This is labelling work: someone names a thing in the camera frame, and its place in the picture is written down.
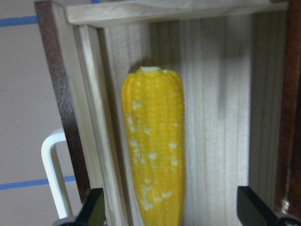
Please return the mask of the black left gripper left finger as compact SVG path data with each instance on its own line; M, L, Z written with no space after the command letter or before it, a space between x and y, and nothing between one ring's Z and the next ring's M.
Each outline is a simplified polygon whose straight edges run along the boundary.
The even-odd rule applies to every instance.
M105 203L102 188L91 190L79 215L75 220L76 226L103 226L105 222Z

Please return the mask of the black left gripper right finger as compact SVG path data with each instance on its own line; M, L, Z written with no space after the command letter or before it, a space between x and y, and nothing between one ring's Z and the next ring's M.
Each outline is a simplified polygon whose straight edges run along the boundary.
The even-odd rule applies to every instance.
M238 186L237 217L243 226L275 226L276 215L248 186Z

